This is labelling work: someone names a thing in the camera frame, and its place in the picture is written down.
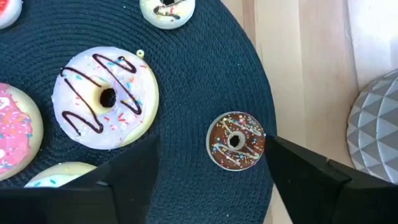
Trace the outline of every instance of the pink frosting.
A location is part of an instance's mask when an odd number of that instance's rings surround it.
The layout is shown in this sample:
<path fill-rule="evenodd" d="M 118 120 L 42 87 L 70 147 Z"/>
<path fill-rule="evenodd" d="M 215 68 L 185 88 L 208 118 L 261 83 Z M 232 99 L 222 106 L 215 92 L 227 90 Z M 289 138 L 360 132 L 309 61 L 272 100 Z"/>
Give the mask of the pink frosting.
<path fill-rule="evenodd" d="M 28 155 L 32 137 L 30 118 L 18 109 L 7 93 L 8 88 L 7 84 L 0 83 L 0 174 Z"/>

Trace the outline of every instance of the donut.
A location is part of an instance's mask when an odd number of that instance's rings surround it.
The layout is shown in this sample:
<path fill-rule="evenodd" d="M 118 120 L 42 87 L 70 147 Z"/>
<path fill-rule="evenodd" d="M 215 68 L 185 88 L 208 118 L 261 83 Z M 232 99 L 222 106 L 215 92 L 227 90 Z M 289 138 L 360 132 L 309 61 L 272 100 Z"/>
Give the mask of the donut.
<path fill-rule="evenodd" d="M 208 154 L 217 165 L 241 171 L 256 165 L 264 152 L 266 135 L 251 115 L 228 112 L 216 118 L 206 137 Z"/>
<path fill-rule="evenodd" d="M 43 140 L 43 121 L 23 91 L 0 83 L 0 180 L 25 168 Z"/>
<path fill-rule="evenodd" d="M 142 136 L 155 119 L 159 90 L 152 70 L 116 47 L 95 47 L 73 57 L 55 82 L 55 117 L 74 141 L 116 149 Z"/>
<path fill-rule="evenodd" d="M 195 0 L 140 0 L 144 18 L 160 29 L 178 28 L 192 17 Z"/>
<path fill-rule="evenodd" d="M 61 187 L 95 168 L 83 162 L 57 164 L 37 174 L 25 187 Z"/>
<path fill-rule="evenodd" d="M 22 0 L 0 0 L 0 29 L 11 26 L 22 11 Z"/>

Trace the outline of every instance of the small chocolate donut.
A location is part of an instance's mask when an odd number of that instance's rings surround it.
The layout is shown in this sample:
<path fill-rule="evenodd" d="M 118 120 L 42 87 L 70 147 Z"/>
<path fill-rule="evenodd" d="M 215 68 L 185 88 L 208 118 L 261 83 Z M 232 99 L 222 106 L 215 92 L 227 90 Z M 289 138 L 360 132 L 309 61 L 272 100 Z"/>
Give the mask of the small chocolate donut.
<path fill-rule="evenodd" d="M 241 171 L 256 165 L 264 152 L 265 140 L 263 128 L 250 114 L 228 112 L 210 125 L 206 147 L 217 165 Z"/>

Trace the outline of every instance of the dark blue placemat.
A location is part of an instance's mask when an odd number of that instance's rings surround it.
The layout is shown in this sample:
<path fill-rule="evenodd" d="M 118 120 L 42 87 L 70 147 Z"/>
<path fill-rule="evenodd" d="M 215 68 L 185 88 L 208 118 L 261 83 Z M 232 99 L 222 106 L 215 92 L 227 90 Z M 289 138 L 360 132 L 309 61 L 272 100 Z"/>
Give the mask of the dark blue placemat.
<path fill-rule="evenodd" d="M 159 84 L 159 110 L 148 134 L 160 134 L 162 155 L 148 223 L 262 223 L 272 190 L 265 157 L 229 172 L 206 152 L 210 123 L 228 111 L 248 112 L 267 134 L 276 134 L 262 65 L 219 0 L 197 1 L 192 19 L 176 30 L 151 26 L 138 0 L 25 0 L 19 20 L 0 30 L 0 82 L 33 98 L 45 137 L 34 161 L 0 186 L 22 186 L 58 162 L 100 165 L 123 150 L 88 149 L 69 139 L 50 99 L 60 68 L 102 45 L 143 49 Z"/>

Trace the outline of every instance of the gray ceramic object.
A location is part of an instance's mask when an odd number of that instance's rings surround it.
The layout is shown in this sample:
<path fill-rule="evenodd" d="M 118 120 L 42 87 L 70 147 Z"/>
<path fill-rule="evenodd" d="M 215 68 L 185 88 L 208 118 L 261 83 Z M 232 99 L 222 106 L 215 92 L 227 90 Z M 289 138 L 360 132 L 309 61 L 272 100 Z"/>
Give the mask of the gray ceramic object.
<path fill-rule="evenodd" d="M 359 94 L 348 118 L 347 142 L 357 170 L 398 184 L 398 70 Z"/>

